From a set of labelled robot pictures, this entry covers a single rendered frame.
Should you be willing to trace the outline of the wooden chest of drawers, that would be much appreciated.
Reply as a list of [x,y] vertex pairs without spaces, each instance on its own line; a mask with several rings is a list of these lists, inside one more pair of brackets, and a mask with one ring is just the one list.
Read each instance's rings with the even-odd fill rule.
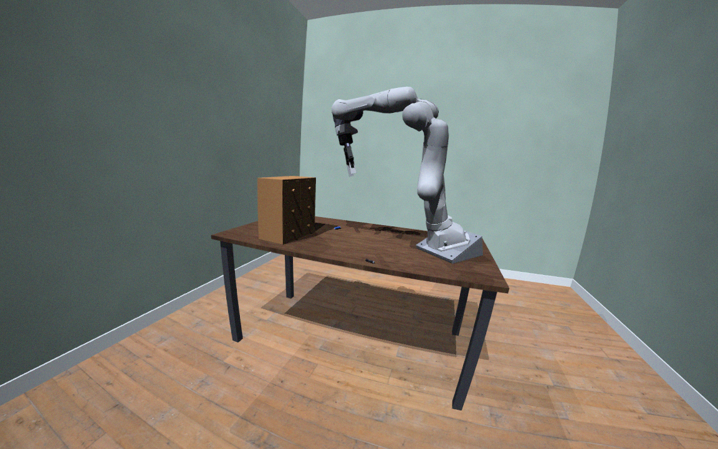
[[[302,178],[302,176],[285,176],[281,179],[293,179],[293,180],[272,180],[275,177],[257,177],[257,227],[259,228],[259,239],[262,241],[270,241],[277,244],[283,243],[283,181],[300,181],[304,179],[314,179],[316,189],[316,177],[314,178]],[[292,201],[299,200],[300,202],[300,238],[301,236],[301,186],[300,186],[300,198]]]

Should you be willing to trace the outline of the brown wooden drawer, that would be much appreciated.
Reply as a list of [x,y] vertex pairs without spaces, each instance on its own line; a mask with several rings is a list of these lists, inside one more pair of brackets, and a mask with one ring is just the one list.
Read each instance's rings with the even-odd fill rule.
[[299,181],[283,181],[283,201],[292,201],[300,198]]
[[283,203],[283,223],[297,218],[300,218],[300,202],[290,201]]
[[301,217],[314,214],[315,210],[315,199],[307,198],[301,200]]
[[[296,230],[296,232],[295,232]],[[291,221],[283,224],[283,243],[300,237],[300,222]]]
[[[304,181],[307,180],[307,181]],[[301,198],[315,196],[315,181],[314,179],[301,180]]]
[[314,216],[301,218],[301,236],[314,232]]

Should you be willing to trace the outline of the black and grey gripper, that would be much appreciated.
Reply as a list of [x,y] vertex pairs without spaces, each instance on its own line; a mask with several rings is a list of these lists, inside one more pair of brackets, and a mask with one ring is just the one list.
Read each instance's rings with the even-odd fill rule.
[[[353,157],[353,154],[352,154],[352,148],[351,148],[351,146],[350,146],[350,144],[353,143],[352,134],[351,134],[351,133],[344,133],[344,134],[342,134],[342,135],[339,135],[339,136],[338,136],[338,139],[339,139],[339,144],[340,144],[340,145],[347,146],[347,148],[344,147],[343,150],[345,151],[345,157],[347,158],[347,161],[348,161],[348,162],[347,162],[348,175],[349,175],[349,176],[354,176],[353,174],[356,173],[356,170],[355,170],[355,163],[354,163],[354,161],[353,161],[354,157]],[[348,144],[347,144],[347,143],[348,143]],[[347,157],[347,156],[348,156],[348,157]]]

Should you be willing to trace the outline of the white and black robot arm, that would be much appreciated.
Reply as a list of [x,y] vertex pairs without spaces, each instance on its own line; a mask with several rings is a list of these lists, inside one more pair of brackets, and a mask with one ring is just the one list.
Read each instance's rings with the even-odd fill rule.
[[417,195],[424,201],[428,246],[444,252],[468,245],[469,234],[460,224],[452,222],[447,213],[445,184],[442,181],[449,132],[446,122],[437,119],[439,110],[435,103],[417,99],[415,89],[410,86],[388,89],[359,99],[337,99],[332,105],[337,136],[344,133],[356,134],[357,130],[350,122],[361,119],[364,110],[377,113],[403,111],[404,123],[414,130],[424,132]]

